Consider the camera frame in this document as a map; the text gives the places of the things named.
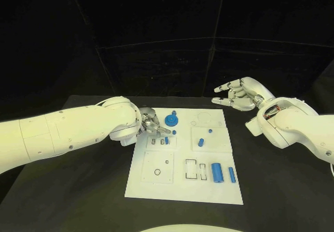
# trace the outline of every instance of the black table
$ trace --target black table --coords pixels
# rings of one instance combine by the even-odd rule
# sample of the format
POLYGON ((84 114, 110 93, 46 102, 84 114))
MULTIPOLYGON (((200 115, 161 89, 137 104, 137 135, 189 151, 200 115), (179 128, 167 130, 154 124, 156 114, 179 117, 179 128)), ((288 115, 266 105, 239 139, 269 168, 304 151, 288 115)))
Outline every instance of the black table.
MULTIPOLYGON (((63 108, 108 97, 71 96, 63 108)), ((137 232, 169 224, 203 224, 243 231, 333 231, 334 179, 330 165, 294 144, 253 137, 239 112, 209 98, 130 97, 138 107, 225 110, 245 205, 125 198, 134 145, 108 138, 26 165, 0 205, 0 231, 137 232)))

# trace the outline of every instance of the blue object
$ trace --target blue object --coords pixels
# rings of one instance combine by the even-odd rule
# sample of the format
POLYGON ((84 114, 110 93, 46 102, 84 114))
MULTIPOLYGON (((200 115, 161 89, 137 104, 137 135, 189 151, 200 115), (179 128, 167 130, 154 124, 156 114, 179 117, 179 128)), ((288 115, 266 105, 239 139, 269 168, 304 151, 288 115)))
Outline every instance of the blue object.
POLYGON ((199 146, 203 146, 203 144, 205 144, 205 139, 200 139, 199 146))
POLYGON ((176 111, 173 110, 171 115, 166 116, 166 125, 174 127, 179 123, 179 118, 176 116, 176 111))
POLYGON ((213 163, 210 167, 212 167, 213 182, 215 183, 225 182, 220 163, 213 163))
POLYGON ((229 167, 229 175, 230 175, 230 182, 235 183, 235 171, 232 167, 229 167))

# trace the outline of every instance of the wire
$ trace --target wire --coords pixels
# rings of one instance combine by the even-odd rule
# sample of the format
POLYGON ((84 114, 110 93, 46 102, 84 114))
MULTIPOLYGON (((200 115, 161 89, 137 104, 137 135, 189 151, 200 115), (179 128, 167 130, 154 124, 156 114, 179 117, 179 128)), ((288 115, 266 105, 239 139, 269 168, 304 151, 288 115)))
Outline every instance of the wire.
POLYGON ((330 166, 331 166, 331 171, 333 171, 333 176, 334 176, 333 163, 330 163, 330 166))
POLYGON ((97 103, 95 105, 99 105, 101 103, 104 103, 105 101, 108 101, 110 99, 112 99, 112 98, 108 98, 108 99, 105 99, 105 100, 102 100, 99 103, 97 103))

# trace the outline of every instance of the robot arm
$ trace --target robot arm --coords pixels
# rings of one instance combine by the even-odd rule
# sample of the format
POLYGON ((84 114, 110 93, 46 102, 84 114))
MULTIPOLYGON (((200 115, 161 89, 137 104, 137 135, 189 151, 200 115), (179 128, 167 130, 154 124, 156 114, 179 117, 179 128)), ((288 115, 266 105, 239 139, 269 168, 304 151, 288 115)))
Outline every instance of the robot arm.
POLYGON ((222 90, 229 90, 229 98, 213 98, 213 103, 241 111, 259 108, 256 117, 246 123, 253 136, 264 134, 279 148, 301 143, 320 159, 334 163, 334 115, 320 116, 297 98, 275 98, 251 77, 226 83, 215 92, 222 90))
POLYGON ((108 135, 122 146, 137 142, 141 132, 164 132, 156 111, 138 109, 124 97, 102 105, 56 111, 0 123, 0 173, 36 160, 98 143, 108 135))

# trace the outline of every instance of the robotic hand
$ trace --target robotic hand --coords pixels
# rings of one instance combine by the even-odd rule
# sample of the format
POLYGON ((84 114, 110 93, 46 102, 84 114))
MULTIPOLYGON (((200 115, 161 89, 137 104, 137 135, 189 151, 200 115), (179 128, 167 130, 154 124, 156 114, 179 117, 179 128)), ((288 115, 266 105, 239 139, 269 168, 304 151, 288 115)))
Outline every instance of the robotic hand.
POLYGON ((137 108, 124 97, 97 105, 0 123, 0 174, 36 160, 98 143, 108 135, 127 146, 143 132, 167 133, 151 108, 137 108))
POLYGON ((229 98, 213 98, 213 103, 241 111, 259 109, 256 117, 246 123, 253 136, 264 134, 279 148, 298 142, 320 159, 334 163, 334 115, 320 116, 297 98, 275 98, 251 77, 230 81, 215 92, 223 90, 229 91, 229 98))

